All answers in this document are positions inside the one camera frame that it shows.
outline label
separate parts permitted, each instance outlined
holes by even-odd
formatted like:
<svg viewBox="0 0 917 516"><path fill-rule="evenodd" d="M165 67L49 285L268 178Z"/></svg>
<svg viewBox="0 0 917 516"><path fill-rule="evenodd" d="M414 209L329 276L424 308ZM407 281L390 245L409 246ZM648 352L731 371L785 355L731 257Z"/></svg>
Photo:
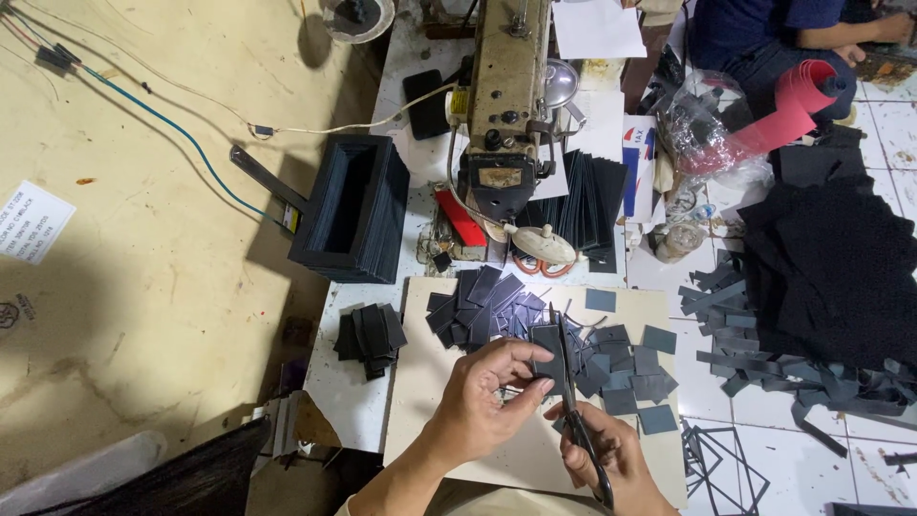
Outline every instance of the label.
<svg viewBox="0 0 917 516"><path fill-rule="evenodd" d="M0 254L38 265L76 208L28 181L0 207Z"/></svg>

